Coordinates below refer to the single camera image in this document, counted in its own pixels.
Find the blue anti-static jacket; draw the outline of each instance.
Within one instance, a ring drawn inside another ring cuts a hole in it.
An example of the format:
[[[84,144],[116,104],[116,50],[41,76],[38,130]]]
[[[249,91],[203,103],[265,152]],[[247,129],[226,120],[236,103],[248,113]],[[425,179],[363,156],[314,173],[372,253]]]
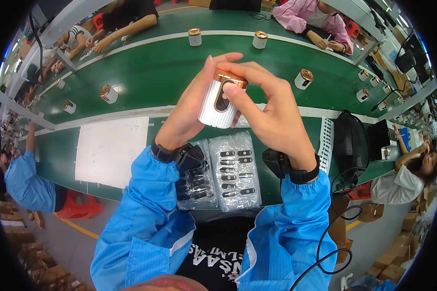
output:
[[[196,229],[189,213],[176,207],[176,163],[155,160],[148,146],[131,166],[122,201],[100,235],[91,264],[98,291],[119,290],[155,276],[175,274],[186,258]],[[316,261],[317,245],[328,226],[330,183],[320,171],[310,184],[282,181],[282,205],[267,206],[248,233],[238,290],[289,290]],[[320,257],[335,251],[326,235]],[[336,255],[322,263],[333,271]],[[327,290],[330,276],[319,267],[296,290]]]

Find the yellow floor line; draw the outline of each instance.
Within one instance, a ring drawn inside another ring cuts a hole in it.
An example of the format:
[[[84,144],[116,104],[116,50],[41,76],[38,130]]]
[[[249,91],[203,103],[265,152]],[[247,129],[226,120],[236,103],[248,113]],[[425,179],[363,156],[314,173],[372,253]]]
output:
[[[70,220],[68,220],[68,219],[65,219],[65,218],[60,218],[60,219],[61,219],[64,223],[68,224],[69,226],[71,226],[71,227],[73,227],[73,228],[79,230],[80,232],[82,232],[82,233],[84,233],[84,234],[86,234],[86,235],[88,235],[88,236],[90,236],[90,237],[92,237],[92,238],[95,238],[95,239],[98,239],[98,238],[99,238],[99,236],[96,235],[95,233],[90,232],[89,230],[85,230],[85,229],[83,229],[81,226],[72,223],[72,222],[71,222]]]
[[[173,11],[173,10],[185,9],[185,8],[194,8],[194,7],[199,7],[199,6],[184,6],[184,7],[178,7],[178,8],[172,8],[172,9],[162,10],[162,11],[159,11],[159,12],[157,12],[157,13],[163,13],[163,12],[167,12],[167,11]]]
[[[358,225],[358,224],[360,224],[360,223],[361,223],[361,221],[356,220],[355,222],[348,224],[348,225],[346,226],[346,230],[348,231],[348,230],[352,229],[353,227],[355,227],[356,225]]]

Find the black t-shirt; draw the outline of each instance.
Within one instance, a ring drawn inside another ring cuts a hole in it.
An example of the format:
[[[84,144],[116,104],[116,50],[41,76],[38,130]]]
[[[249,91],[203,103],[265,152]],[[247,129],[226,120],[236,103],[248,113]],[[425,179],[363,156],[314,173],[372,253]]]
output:
[[[236,290],[247,233],[255,218],[232,217],[198,224],[192,246],[176,275],[203,284],[209,291]]]
[[[105,31],[115,31],[127,26],[132,21],[138,21],[146,15],[157,14],[156,6],[151,0],[125,0],[120,6],[111,13],[102,15],[103,29]]]

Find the white board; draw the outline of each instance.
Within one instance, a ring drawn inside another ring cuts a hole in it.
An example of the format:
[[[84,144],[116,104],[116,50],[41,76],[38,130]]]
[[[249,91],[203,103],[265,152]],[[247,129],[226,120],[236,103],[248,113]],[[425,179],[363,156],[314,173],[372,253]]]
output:
[[[81,126],[75,180],[128,186],[131,164],[146,147],[148,126],[147,116]]]

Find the pink jacket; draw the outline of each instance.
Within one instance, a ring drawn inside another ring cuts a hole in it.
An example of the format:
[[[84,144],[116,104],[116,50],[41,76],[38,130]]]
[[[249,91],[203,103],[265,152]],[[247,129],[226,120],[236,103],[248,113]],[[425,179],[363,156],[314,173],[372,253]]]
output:
[[[292,30],[296,33],[302,33],[306,29],[306,20],[315,12],[315,7],[319,0],[289,0],[282,6],[275,7],[272,15],[285,29]],[[330,13],[322,24],[322,29],[331,33],[336,42],[346,44],[347,55],[353,54],[353,42],[345,30],[345,23],[340,15]]]

